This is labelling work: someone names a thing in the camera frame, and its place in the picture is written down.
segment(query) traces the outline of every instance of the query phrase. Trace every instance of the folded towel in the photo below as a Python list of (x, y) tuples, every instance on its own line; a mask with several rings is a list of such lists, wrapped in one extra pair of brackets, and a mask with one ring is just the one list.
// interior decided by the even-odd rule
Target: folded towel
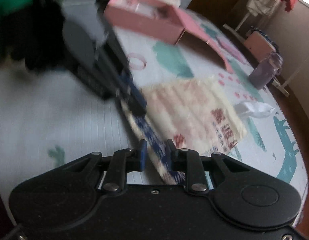
[(145, 117), (136, 117), (124, 106), (125, 115), (139, 139), (148, 142), (150, 160), (168, 184), (183, 183), (184, 174), (171, 172), (164, 141), (200, 155), (228, 154), (246, 129), (220, 85), (213, 79), (182, 79), (144, 87)]

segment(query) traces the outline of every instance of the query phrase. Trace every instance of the pink box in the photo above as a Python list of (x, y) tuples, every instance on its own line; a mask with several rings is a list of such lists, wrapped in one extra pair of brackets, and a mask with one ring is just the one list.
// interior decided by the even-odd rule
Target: pink box
[(218, 44), (182, 9), (158, 0), (110, 0), (104, 15), (115, 26), (129, 29), (175, 45), (185, 32), (199, 38), (223, 59), (233, 73)]

